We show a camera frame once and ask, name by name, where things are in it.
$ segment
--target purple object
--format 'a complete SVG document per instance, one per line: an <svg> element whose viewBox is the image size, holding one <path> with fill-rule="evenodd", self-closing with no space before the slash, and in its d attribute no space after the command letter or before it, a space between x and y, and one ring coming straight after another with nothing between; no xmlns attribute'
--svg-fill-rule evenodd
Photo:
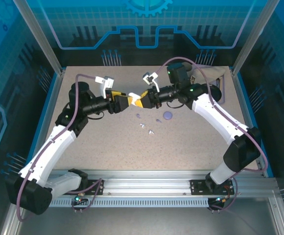
<svg viewBox="0 0 284 235"><path fill-rule="evenodd" d="M164 119L166 120L170 120L172 119L172 113L167 111L167 112L164 112L164 115L163 115Z"/></svg>

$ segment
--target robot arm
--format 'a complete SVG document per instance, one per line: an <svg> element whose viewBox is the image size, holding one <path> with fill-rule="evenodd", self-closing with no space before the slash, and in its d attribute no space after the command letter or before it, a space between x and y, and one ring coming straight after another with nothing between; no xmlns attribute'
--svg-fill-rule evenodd
<svg viewBox="0 0 284 235"><path fill-rule="evenodd" d="M101 85L102 96L95 97L85 82L78 82L79 96L77 115L72 125L55 141L53 138L62 132L70 123L75 109L75 84L69 91L69 108L65 107L55 122L56 126L34 158L19 172L18 175L10 175L6 179L6 187L11 203L16 204L20 186L24 182L28 172L31 172L21 194L20 206L35 214L42 214L53 198L72 190L83 190L88 187L86 173L72 169L65 175L47 180L57 161L66 148L79 136L88 123L88 115L99 114L108 111L110 114L125 110L132 102L132 98L121 92L112 91L113 79L96 77L96 82ZM35 167L32 164L38 159Z"/></svg>
<svg viewBox="0 0 284 235"><path fill-rule="evenodd" d="M254 144L215 108L217 106L226 116L239 127L249 133L257 143L260 143L260 132L257 128L248 128L246 125L234 119L216 101L221 99L221 91L214 85L209 85L214 104L211 104L207 84L191 84L187 71L181 63L167 67L169 80L172 86L146 90L141 96L129 94L134 99L134 105L142 108L160 108L163 102L171 102L174 99L185 104L189 109L205 118L224 138L229 148L224 154L223 162L206 176L206 186L211 192L236 173L243 170L249 163L260 156ZM156 82L157 75L143 77L148 85Z"/></svg>

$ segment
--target beige tabletop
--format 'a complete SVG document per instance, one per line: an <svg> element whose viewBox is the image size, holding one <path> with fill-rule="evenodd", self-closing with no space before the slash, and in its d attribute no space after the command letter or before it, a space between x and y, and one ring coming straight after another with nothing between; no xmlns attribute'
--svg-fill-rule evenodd
<svg viewBox="0 0 284 235"><path fill-rule="evenodd" d="M229 68L225 68L225 103L222 107L244 123ZM67 67L48 135L69 101L68 92L78 73L109 76L115 80L113 90L141 94L149 88L142 76L157 69L158 66ZM99 85L93 80L81 78L80 81L88 82L91 91L99 95ZM170 85L165 69L160 72L158 81L160 86ZM165 111L172 112L171 120L164 120ZM145 124L145 127L141 128L140 123ZM105 112L103 119L89 120L76 141L64 152L55 169L210 170L221 163L227 148L221 135L185 106L176 110L166 104L160 109L130 106L119 114ZM249 168L257 169L255 162Z"/></svg>

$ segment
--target gear logo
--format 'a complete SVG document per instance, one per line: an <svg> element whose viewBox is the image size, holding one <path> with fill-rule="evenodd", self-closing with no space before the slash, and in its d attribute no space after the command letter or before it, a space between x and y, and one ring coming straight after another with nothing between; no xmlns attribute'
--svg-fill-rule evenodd
<svg viewBox="0 0 284 235"><path fill-rule="evenodd" d="M8 22L14 16L14 3L12 0L0 0L0 21L3 24Z"/></svg>
<svg viewBox="0 0 284 235"><path fill-rule="evenodd" d="M133 14L148 17L155 16L157 13L161 14L163 9L168 9L168 4L172 4L172 0L123 0L123 3Z"/></svg>

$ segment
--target metal post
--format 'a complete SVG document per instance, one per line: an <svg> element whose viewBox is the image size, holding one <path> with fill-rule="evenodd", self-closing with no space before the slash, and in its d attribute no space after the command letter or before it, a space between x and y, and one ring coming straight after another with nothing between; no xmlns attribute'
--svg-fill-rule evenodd
<svg viewBox="0 0 284 235"><path fill-rule="evenodd" d="M256 24L254 25L248 39L246 40L242 50L240 51L235 61L235 64L233 66L233 74L237 74L240 71L242 65L244 64L246 58L250 54L253 46L255 45L257 39L259 38L261 32L266 26L269 18L273 14L278 3L279 3L279 0L268 0L267 1Z"/></svg>
<svg viewBox="0 0 284 235"><path fill-rule="evenodd" d="M44 55L46 56L47 60L49 61L50 65L54 69L55 73L58 75L61 74L62 67L57 60L57 57L47 41L47 38L42 31L38 21L36 20L31 8L29 7L28 3L25 0L14 0L15 5L17 6L20 14L22 15L24 21L28 25L29 29L31 30L34 38L40 45Z"/></svg>

